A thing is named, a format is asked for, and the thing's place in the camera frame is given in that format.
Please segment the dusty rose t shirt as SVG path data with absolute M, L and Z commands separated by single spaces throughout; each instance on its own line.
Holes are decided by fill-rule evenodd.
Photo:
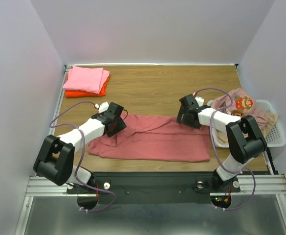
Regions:
M 102 158 L 170 162 L 208 162 L 208 127 L 195 129 L 174 117 L 129 114 L 126 128 L 88 144 L 88 153 Z

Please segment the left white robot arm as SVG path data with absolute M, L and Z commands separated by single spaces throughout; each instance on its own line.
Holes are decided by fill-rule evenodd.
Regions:
M 116 103 L 104 102 L 101 105 L 93 104 L 97 113 L 92 115 L 80 126 L 72 126 L 73 130 L 65 134 L 48 135 L 39 150 L 33 170 L 58 186 L 63 184 L 78 184 L 85 193 L 92 192 L 95 181 L 92 173 L 81 165 L 74 165 L 75 153 L 82 149 L 84 154 L 86 144 L 101 137 L 112 137 L 126 128 L 121 117 L 124 107 Z

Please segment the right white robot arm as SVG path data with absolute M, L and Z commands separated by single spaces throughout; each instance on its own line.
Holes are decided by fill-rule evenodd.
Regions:
M 179 102 L 178 123 L 196 129 L 208 126 L 210 133 L 215 129 L 227 136 L 230 154 L 212 173 L 213 189 L 222 191 L 227 188 L 250 161 L 267 150 L 267 142 L 253 116 L 223 113 L 199 103 L 193 94 L 182 97 Z

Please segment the beige t shirt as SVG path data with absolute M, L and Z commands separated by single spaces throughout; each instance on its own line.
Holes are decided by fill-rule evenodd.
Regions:
M 269 135 L 270 131 L 274 128 L 275 124 L 277 123 L 278 115 L 272 113 L 266 113 L 265 116 L 267 117 L 267 123 L 265 124 L 261 132 L 263 136 L 266 138 Z M 216 134 L 217 136 L 214 138 L 214 140 L 216 141 L 216 143 L 218 143 L 218 145 L 228 144 L 226 133 L 216 130 Z

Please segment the folded pink t shirt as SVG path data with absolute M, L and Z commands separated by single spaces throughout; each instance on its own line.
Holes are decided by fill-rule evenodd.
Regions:
M 73 66 L 68 72 L 63 89 L 65 91 L 84 91 L 99 94 L 109 75 L 110 72 L 104 68 Z

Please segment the folded orange t shirt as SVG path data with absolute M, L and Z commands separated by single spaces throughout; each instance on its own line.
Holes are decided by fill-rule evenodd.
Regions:
M 79 98 L 79 97 L 103 97 L 107 93 L 107 85 L 110 77 L 108 76 L 106 81 L 103 83 L 101 91 L 98 94 L 89 93 L 85 91 L 65 91 L 66 98 Z

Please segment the mauve pixel print t shirt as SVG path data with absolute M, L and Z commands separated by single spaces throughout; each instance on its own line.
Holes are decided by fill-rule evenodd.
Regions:
M 257 106 L 255 99 L 241 88 L 231 90 L 228 94 L 232 97 L 233 102 L 225 94 L 214 99 L 211 107 L 232 116 L 244 117 L 251 115 L 255 118 L 261 130 L 265 128 L 268 123 L 266 112 Z

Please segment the white plastic laundry basket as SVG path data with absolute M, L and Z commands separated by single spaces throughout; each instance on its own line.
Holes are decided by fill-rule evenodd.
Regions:
M 266 101 L 266 100 L 257 100 L 256 101 L 256 105 L 258 108 L 264 110 L 266 113 L 272 113 L 272 114 L 276 114 L 275 110 L 273 109 L 272 105 Z M 216 129 L 212 129 L 212 135 L 215 138 L 217 136 L 216 134 Z M 275 124 L 274 128 L 270 131 L 269 135 L 265 138 L 266 142 L 267 142 L 267 146 L 269 148 L 272 147 L 282 147 L 285 145 L 286 140 L 284 137 L 284 133 L 283 133 L 283 129 L 279 123 L 279 120 L 277 120 L 277 123 Z M 228 148 L 229 145 L 218 145 L 218 143 L 216 143 L 216 141 L 214 140 L 215 145 L 217 147 L 221 147 L 221 148 Z

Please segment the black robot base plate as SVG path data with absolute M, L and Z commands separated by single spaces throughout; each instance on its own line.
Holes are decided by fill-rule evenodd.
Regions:
M 99 204 L 108 204 L 113 199 L 116 204 L 209 204 L 212 195 L 225 195 L 227 192 L 240 192 L 233 183 L 237 178 L 214 184 L 212 172 L 96 172 L 91 179 L 92 186 L 103 188 L 109 183 L 108 193 L 96 193 L 87 187 L 74 184 L 68 194 L 98 196 Z

